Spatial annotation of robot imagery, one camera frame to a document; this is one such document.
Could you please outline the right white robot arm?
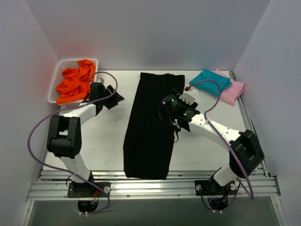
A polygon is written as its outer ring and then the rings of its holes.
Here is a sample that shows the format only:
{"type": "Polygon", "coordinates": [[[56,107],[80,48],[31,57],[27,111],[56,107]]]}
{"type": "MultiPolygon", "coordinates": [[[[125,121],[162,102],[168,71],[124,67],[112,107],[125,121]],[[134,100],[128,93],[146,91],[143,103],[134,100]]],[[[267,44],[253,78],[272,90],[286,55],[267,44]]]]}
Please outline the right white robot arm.
{"type": "Polygon", "coordinates": [[[196,132],[226,149],[229,163],[218,169],[209,179],[209,189],[220,194],[236,178],[246,178],[264,160],[265,155],[254,132],[242,132],[223,126],[197,110],[198,91],[186,88],[182,94],[173,89],[162,99],[160,119],[173,125],[177,131],[196,132]]]}

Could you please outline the black t-shirt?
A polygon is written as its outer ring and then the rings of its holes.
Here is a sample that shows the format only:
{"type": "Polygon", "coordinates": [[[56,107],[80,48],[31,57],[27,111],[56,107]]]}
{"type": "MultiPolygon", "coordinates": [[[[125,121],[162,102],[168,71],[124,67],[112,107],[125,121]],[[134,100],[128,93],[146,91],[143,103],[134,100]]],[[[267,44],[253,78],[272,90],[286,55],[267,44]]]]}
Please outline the black t-shirt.
{"type": "Polygon", "coordinates": [[[140,74],[123,144],[126,177],[166,179],[174,128],[161,121],[158,108],[173,89],[182,93],[184,85],[184,75],[140,74]]]}

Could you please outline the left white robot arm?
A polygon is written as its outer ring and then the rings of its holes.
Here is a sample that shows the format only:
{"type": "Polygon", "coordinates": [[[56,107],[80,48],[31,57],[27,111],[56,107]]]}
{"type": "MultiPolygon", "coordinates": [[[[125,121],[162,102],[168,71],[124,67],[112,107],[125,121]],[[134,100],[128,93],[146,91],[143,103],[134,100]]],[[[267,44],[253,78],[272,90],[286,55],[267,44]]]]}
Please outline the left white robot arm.
{"type": "Polygon", "coordinates": [[[83,197],[94,194],[91,171],[86,167],[80,151],[82,148],[81,126],[97,116],[104,107],[108,110],[125,99],[111,86],[93,82],[90,94],[77,108],[50,118],[47,150],[59,158],[71,174],[71,181],[79,184],[78,192],[83,197]]]}

